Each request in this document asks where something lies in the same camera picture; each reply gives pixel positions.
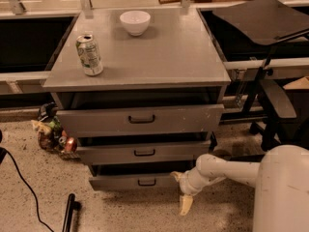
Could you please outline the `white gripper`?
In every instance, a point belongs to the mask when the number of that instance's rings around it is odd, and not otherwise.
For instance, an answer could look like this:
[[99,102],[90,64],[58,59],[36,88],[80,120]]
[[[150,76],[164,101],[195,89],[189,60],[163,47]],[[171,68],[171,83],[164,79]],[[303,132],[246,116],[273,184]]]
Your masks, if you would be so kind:
[[180,215],[186,216],[193,204],[193,197],[203,190],[204,187],[217,184],[225,177],[213,175],[203,175],[196,168],[185,171],[184,173],[173,171],[170,175],[179,182],[183,195],[180,196]]

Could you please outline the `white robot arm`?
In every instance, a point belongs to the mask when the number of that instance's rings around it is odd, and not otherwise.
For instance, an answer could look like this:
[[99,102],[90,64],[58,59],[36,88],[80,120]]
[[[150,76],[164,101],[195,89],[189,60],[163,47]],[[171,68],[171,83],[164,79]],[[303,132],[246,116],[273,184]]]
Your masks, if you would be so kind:
[[194,168],[172,176],[183,193],[182,216],[204,187],[231,179],[255,189],[252,232],[309,232],[309,151],[304,148],[277,146],[259,162],[203,154]]

